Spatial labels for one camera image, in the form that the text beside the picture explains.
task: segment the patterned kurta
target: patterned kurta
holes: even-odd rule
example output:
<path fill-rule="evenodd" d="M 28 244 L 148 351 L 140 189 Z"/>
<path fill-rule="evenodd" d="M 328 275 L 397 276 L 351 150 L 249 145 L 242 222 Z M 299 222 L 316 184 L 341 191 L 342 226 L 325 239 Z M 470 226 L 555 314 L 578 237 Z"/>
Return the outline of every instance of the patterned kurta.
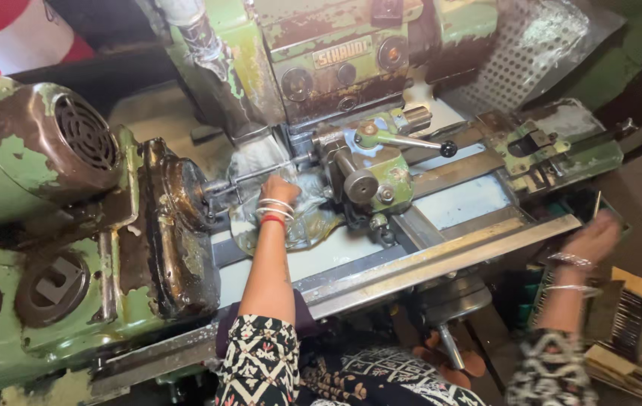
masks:
<path fill-rule="evenodd" d="M 298 339 L 290 324 L 240 316 L 228 337 L 217 405 L 484 406 L 474 392 L 445 382 L 434 366 L 401 348 L 370 347 L 319 357 L 301 378 Z M 595 403 L 582 356 L 566 333 L 536 330 L 522 349 L 524 361 L 507 387 L 508 404 Z"/>

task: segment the red thread bracelet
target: red thread bracelet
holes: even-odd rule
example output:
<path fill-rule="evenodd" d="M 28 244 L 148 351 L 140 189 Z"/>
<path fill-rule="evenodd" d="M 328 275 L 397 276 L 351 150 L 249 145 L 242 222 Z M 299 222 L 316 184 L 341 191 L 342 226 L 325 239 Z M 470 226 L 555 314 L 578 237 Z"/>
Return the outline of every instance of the red thread bracelet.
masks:
<path fill-rule="evenodd" d="M 283 226 L 283 227 L 285 228 L 285 221 L 283 221 L 283 219 L 282 219 L 282 218 L 280 218 L 280 217 L 278 217 L 278 216 L 275 216 L 275 215 L 265 215 L 265 216 L 263 216 L 263 218 L 261 219 L 261 224 L 260 224 L 260 225 L 262 226 L 262 225 L 263 225 L 263 223 L 265 223 L 265 222 L 267 222 L 267 221 L 278 221 L 278 222 L 281 224 L 281 226 Z"/>

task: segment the silver bangle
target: silver bangle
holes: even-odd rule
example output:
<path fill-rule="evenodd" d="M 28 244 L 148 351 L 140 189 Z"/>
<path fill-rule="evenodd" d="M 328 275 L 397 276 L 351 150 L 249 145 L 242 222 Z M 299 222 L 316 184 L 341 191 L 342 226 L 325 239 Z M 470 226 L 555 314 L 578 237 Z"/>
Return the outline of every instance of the silver bangle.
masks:
<path fill-rule="evenodd" d="M 273 209 L 273 208 L 258 208 L 258 209 L 256 209 L 256 215 L 263 215 L 263 213 L 265 213 L 265 212 L 278 213 L 280 215 L 284 215 L 288 219 L 288 221 L 291 221 L 291 222 L 293 221 L 293 216 L 289 215 L 287 212 L 284 212 L 283 210 Z"/>
<path fill-rule="evenodd" d="M 277 198 L 261 198 L 258 201 L 259 205 L 262 205 L 264 203 L 271 203 L 271 204 L 275 204 L 275 205 L 281 205 L 284 208 L 289 209 L 290 210 L 290 214 L 293 214 L 293 208 L 288 203 L 286 203 L 285 201 L 280 201 Z"/>
<path fill-rule="evenodd" d="M 569 289 L 570 291 L 579 291 L 585 298 L 591 298 L 599 294 L 600 290 L 592 288 L 591 286 L 583 285 L 551 285 L 544 288 L 544 291 L 552 291 L 555 289 Z"/>
<path fill-rule="evenodd" d="M 574 254 L 567 254 L 565 252 L 558 252 L 556 254 L 551 254 L 547 258 L 555 259 L 557 261 L 563 262 L 565 264 L 574 265 L 575 267 L 590 267 L 594 266 L 594 263 L 588 259 L 581 258 Z"/>

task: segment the sleeve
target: sleeve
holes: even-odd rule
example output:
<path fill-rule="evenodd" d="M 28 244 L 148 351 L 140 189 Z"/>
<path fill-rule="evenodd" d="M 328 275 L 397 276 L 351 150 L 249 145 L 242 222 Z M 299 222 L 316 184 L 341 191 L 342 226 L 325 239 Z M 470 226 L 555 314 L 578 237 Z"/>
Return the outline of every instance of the sleeve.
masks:
<path fill-rule="evenodd" d="M 522 352 L 524 361 L 506 387 L 507 404 L 596 404 L 578 340 L 569 333 L 537 329 L 522 344 Z"/>
<path fill-rule="evenodd" d="M 244 315 L 228 332 L 216 406 L 292 404 L 298 396 L 298 339 L 292 325 Z"/>

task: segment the schaudt label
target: schaudt label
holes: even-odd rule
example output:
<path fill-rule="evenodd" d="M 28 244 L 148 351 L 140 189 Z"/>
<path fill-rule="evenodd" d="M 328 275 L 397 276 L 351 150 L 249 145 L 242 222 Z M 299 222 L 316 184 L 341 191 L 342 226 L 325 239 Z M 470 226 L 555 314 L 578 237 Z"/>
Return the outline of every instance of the schaudt label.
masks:
<path fill-rule="evenodd" d="M 316 69 L 321 69 L 370 53 L 370 50 L 370 35 L 367 35 L 357 40 L 344 42 L 340 45 L 314 52 L 314 65 L 316 65 Z"/>

